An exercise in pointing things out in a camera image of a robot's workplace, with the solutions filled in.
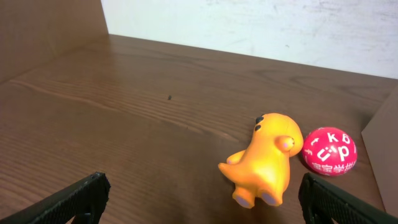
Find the orange toy dinosaur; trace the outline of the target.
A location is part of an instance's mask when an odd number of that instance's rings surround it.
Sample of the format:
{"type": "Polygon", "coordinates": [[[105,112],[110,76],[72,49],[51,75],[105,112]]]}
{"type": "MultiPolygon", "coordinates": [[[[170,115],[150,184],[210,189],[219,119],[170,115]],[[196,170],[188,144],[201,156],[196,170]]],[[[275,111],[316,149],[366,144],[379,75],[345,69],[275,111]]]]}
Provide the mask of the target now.
{"type": "Polygon", "coordinates": [[[290,158],[303,148],[303,135],[290,117],[263,114],[256,118],[249,146],[218,164],[221,173],[235,184],[233,199],[252,208],[259,198],[271,206],[283,202],[290,181],[290,158]]]}

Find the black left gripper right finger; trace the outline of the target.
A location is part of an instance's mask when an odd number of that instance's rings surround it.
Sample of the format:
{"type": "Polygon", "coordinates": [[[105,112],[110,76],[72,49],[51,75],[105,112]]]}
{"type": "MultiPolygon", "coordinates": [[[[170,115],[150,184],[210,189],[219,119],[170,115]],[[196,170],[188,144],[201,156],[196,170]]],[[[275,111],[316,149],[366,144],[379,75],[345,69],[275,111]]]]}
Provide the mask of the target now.
{"type": "Polygon", "coordinates": [[[397,218],[312,173],[300,184],[298,199],[306,224],[397,224],[397,218]]]}

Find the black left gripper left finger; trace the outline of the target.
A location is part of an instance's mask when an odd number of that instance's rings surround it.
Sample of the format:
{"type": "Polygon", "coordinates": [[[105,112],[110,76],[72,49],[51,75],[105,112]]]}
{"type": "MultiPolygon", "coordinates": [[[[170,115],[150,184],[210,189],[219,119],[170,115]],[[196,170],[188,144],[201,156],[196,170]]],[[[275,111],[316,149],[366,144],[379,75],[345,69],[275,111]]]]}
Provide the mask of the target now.
{"type": "Polygon", "coordinates": [[[110,188],[106,175],[95,172],[1,219],[1,224],[98,223],[109,200],[110,188]]]}

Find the red ball with white letters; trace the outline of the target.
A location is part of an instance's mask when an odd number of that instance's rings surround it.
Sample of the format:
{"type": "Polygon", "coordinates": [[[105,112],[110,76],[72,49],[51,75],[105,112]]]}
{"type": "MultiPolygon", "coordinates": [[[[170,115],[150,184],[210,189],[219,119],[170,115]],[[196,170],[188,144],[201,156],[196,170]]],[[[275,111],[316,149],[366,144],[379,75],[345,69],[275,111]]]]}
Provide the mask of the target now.
{"type": "Polygon", "coordinates": [[[322,127],[307,135],[302,156],[313,171],[321,175],[338,176],[356,165],[358,152],[350,135],[338,128],[322,127]]]}

